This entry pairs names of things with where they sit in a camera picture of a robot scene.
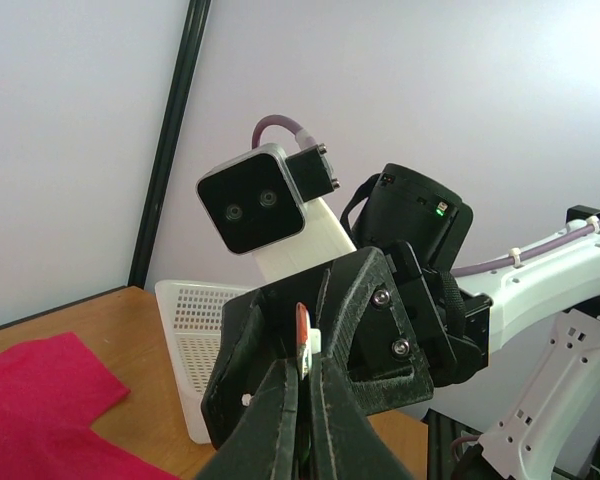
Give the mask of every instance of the black plastic housing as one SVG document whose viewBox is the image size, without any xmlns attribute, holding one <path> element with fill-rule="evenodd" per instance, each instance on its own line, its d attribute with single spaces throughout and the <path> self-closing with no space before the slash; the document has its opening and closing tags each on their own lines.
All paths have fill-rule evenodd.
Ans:
<svg viewBox="0 0 600 480">
<path fill-rule="evenodd" d="M 389 163 L 352 232 L 361 246 L 408 242 L 422 267 L 449 270 L 473 213 L 459 195 L 414 170 Z"/>
<path fill-rule="evenodd" d="M 322 151 L 323 146 L 315 146 L 291 155 L 286 160 L 287 169 L 303 202 L 334 191 L 335 180 L 331 166 Z"/>
<path fill-rule="evenodd" d="M 386 289 L 390 306 L 372 297 Z M 229 300 L 223 307 L 220 350 L 201 410 L 219 448 L 236 428 L 244 393 L 254 395 L 271 364 L 295 358 L 295 310 L 303 303 L 322 334 L 323 360 L 345 374 L 365 415 L 426 401 L 433 381 L 386 257 L 363 248 Z M 395 339 L 410 344 L 408 361 L 392 356 Z M 349 370 L 355 370 L 353 378 Z"/>
<path fill-rule="evenodd" d="M 593 216 L 600 218 L 600 208 L 575 205 L 567 210 L 567 223 L 572 220 L 586 220 Z"/>
</svg>

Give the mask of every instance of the wooden table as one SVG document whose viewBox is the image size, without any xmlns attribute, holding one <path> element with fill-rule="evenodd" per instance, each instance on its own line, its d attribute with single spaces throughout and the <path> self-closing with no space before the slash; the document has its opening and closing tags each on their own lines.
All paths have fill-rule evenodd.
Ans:
<svg viewBox="0 0 600 480">
<path fill-rule="evenodd" d="M 125 288 L 11 326 L 0 330 L 0 352 L 68 331 L 131 389 L 93 424 L 94 431 L 180 478 L 194 477 L 214 449 L 187 435 L 155 297 Z M 398 412 L 374 415 L 371 422 L 416 479 L 426 479 L 427 427 Z"/>
</svg>

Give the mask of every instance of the red cloth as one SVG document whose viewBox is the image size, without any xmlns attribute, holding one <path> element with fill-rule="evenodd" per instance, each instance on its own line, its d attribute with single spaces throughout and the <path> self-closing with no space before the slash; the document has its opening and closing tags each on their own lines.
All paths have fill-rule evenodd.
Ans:
<svg viewBox="0 0 600 480">
<path fill-rule="evenodd" d="M 73 333 L 0 354 L 0 480 L 173 479 L 90 424 L 129 393 Z"/>
</svg>

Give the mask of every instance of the white mesh tray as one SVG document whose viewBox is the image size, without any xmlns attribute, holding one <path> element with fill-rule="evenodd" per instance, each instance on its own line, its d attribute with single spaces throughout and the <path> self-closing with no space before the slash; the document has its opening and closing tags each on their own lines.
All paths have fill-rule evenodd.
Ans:
<svg viewBox="0 0 600 480">
<path fill-rule="evenodd" d="M 156 297 L 191 440 L 209 443 L 200 403 L 220 348 L 222 306 L 246 287 L 163 280 Z"/>
</svg>

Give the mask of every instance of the cable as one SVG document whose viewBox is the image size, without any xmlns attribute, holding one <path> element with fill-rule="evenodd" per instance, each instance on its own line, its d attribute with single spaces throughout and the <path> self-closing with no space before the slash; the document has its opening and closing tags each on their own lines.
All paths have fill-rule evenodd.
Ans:
<svg viewBox="0 0 600 480">
<path fill-rule="evenodd" d="M 561 237 L 549 240 L 542 245 L 525 250 L 520 254 L 520 260 L 530 260 L 544 253 L 555 250 L 556 248 L 562 247 L 567 243 L 571 243 L 585 235 L 593 233 L 595 231 L 594 225 L 587 225 L 585 227 L 574 230 L 573 232 L 567 233 Z M 488 272 L 490 270 L 498 270 L 500 268 L 510 267 L 513 265 L 515 260 L 511 257 L 501 258 L 498 260 L 492 260 L 486 263 L 479 263 L 477 265 L 471 265 L 468 267 L 455 268 L 451 270 L 451 274 L 454 277 L 467 277 L 469 275 L 477 275 L 478 273 Z"/>
<path fill-rule="evenodd" d="M 251 148 L 258 148 L 260 146 L 262 132 L 264 132 L 267 127 L 272 125 L 286 128 L 293 133 L 302 150 L 318 144 L 315 138 L 309 135 L 304 127 L 294 119 L 285 117 L 284 115 L 268 115 L 260 120 L 253 129 L 253 134 L 251 135 Z"/>
<path fill-rule="evenodd" d="M 458 455 L 458 447 L 464 445 L 468 442 L 477 442 L 478 435 L 465 435 L 464 437 L 456 438 L 453 442 L 451 442 L 451 455 L 455 459 L 456 463 L 460 461 L 460 457 L 462 455 Z"/>
</svg>

